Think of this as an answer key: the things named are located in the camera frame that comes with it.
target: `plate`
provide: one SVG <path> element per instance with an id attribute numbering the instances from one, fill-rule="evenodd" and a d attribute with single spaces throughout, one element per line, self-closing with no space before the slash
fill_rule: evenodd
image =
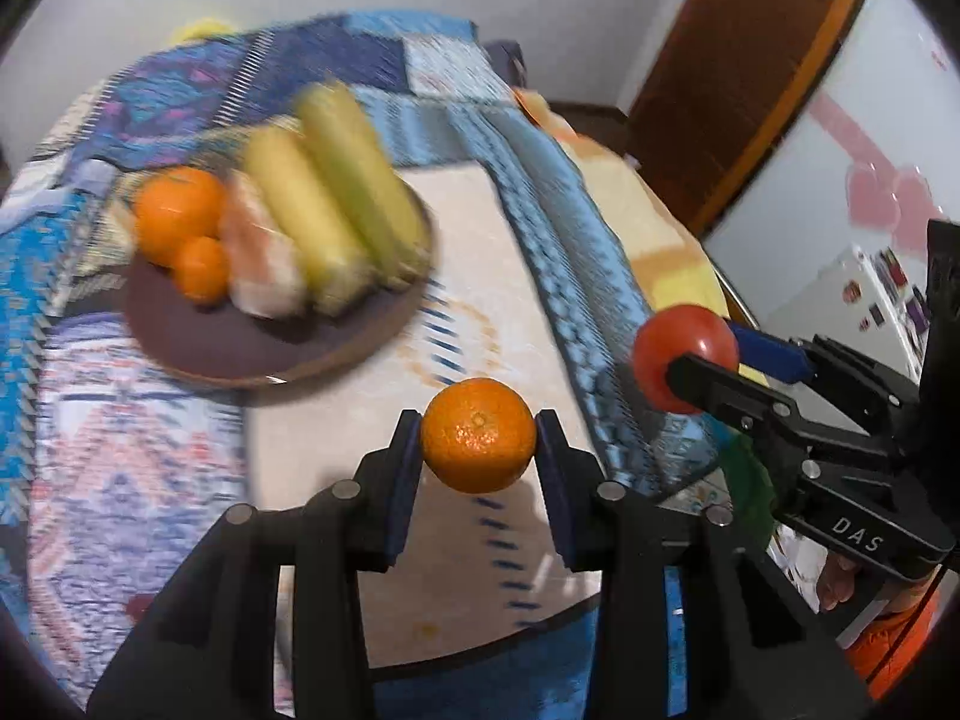
<path id="1" fill-rule="evenodd" d="M 424 203 L 411 190 L 435 236 Z M 294 319 L 258 319 L 229 300 L 202 309 L 185 298 L 169 271 L 138 251 L 123 296 L 131 333 L 144 353 L 179 378 L 253 389 L 307 376 L 341 373 L 397 336 L 424 299 L 428 276 L 403 292 L 378 288 L 336 319 L 313 310 Z"/>

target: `mandarin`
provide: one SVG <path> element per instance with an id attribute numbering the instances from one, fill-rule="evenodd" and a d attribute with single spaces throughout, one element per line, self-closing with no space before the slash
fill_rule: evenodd
<path id="1" fill-rule="evenodd" d="M 212 306 L 227 296 L 229 261 L 219 241 L 209 237 L 193 238 L 176 252 L 174 283 L 200 306 Z"/>
<path id="2" fill-rule="evenodd" d="M 494 379 L 467 379 L 442 389 L 421 423 L 424 461 L 459 493 L 495 493 L 525 471 L 536 447 L 527 404 Z"/>
<path id="3" fill-rule="evenodd" d="M 141 187 L 133 208 L 144 256 L 171 268 L 187 241 L 217 235 L 226 202 L 223 183 L 198 167 L 171 167 L 152 177 Z"/>

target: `red tomato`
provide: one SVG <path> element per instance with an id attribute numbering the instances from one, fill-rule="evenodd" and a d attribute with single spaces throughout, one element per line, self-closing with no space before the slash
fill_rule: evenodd
<path id="1" fill-rule="evenodd" d="M 733 330 L 710 309 L 679 305 L 657 312 L 637 331 L 634 341 L 634 375 L 640 391 L 655 409 L 672 413 L 697 413 L 667 386 L 666 368 L 686 352 L 737 370 L 740 352 Z"/>

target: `green cloth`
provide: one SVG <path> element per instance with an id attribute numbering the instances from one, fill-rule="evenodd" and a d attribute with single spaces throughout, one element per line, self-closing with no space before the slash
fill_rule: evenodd
<path id="1" fill-rule="evenodd" d="M 776 495 L 767 469 L 754 454 L 750 437 L 736 434 L 720 450 L 720 467 L 733 501 L 733 516 L 755 544 L 766 549 L 776 528 L 771 513 Z"/>

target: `orange sleeve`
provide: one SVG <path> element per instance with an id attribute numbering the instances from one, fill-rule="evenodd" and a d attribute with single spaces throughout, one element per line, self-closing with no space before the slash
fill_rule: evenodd
<path id="1" fill-rule="evenodd" d="M 913 661 L 920 648 L 923 647 L 923 642 L 930 633 L 930 623 L 933 620 L 933 611 L 936 608 L 937 597 L 934 596 L 930 599 L 904 641 L 896 648 L 894 656 L 890 661 L 887 661 L 887 664 L 880 670 L 880 674 L 877 674 L 870 683 L 870 695 L 875 701 L 879 700 L 880 696 L 896 683 L 896 679 L 904 673 L 904 669 L 909 666 L 910 661 Z M 847 650 L 847 660 L 864 680 L 872 674 L 877 664 L 880 663 L 880 659 L 886 655 L 901 631 L 904 630 L 904 626 L 910 621 L 910 617 L 915 610 L 916 608 L 909 608 L 890 617 L 875 619 Z"/>

